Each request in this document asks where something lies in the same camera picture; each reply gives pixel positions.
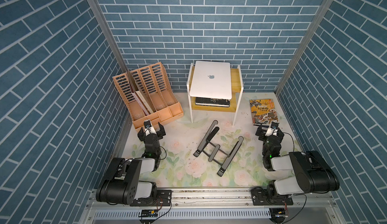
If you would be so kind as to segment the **silver laptop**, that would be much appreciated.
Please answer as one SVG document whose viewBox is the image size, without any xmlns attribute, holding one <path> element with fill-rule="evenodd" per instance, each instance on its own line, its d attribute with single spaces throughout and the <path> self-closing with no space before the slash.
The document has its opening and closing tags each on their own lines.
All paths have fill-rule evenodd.
<svg viewBox="0 0 387 224">
<path fill-rule="evenodd" d="M 230 63 L 196 61 L 189 95 L 197 98 L 230 100 L 232 98 Z"/>
</svg>

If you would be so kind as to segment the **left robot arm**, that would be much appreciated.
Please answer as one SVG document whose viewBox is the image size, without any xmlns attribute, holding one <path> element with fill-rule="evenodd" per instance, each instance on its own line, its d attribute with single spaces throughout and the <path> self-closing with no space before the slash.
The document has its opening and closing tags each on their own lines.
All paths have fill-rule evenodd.
<svg viewBox="0 0 387 224">
<path fill-rule="evenodd" d="M 161 123 L 156 130 L 150 120 L 145 121 L 138 132 L 139 140 L 145 145 L 144 153 L 139 158 L 113 158 L 97 188 L 96 200 L 110 205 L 162 205 L 156 183 L 141 181 L 140 175 L 158 169 L 162 160 L 159 140 L 165 135 Z"/>
</svg>

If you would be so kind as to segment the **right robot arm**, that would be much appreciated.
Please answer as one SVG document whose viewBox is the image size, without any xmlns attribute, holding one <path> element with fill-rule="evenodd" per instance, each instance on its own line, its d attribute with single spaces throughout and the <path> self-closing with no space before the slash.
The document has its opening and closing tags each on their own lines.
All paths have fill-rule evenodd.
<svg viewBox="0 0 387 224">
<path fill-rule="evenodd" d="M 318 151 L 291 151 L 281 156 L 285 133 L 278 123 L 260 125 L 256 136 L 263 142 L 263 165 L 270 172 L 292 171 L 293 176 L 273 180 L 264 192 L 271 203 L 293 194 L 324 194 L 340 188 L 339 178 Z"/>
</svg>

